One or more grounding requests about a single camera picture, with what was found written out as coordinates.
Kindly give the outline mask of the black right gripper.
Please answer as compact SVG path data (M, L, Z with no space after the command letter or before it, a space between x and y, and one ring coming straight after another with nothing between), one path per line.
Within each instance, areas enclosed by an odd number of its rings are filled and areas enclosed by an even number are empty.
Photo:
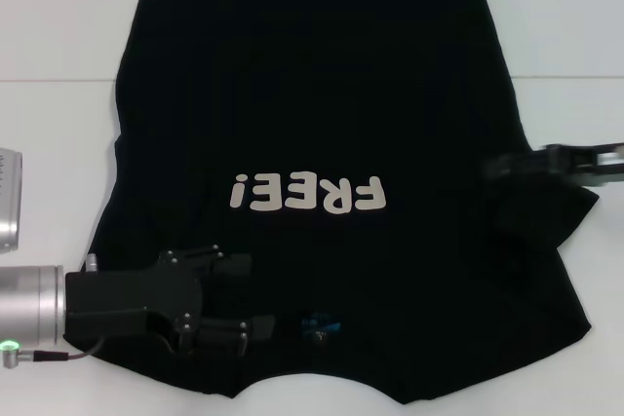
M484 162L484 178L556 173L570 183L598 187L624 182L624 142L595 146L551 144L545 151L503 154Z

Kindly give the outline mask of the black shirt with FREE print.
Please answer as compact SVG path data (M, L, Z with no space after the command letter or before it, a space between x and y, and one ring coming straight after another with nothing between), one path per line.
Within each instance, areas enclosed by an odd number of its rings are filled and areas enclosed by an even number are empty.
M589 332L559 247L597 196L482 176L530 150L487 0L139 0L115 92L101 269L247 253L205 314L276 330L242 357L139 336L100 359L206 394L314 373L411 403Z

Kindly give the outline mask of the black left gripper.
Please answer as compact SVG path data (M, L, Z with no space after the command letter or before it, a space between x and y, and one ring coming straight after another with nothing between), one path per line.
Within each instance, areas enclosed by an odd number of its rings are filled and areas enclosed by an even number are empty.
M201 279L248 276L253 259L219 245L168 249L141 270L65 275L64 338L68 341L157 334L182 351L244 354L253 341L270 340L273 315L202 318Z

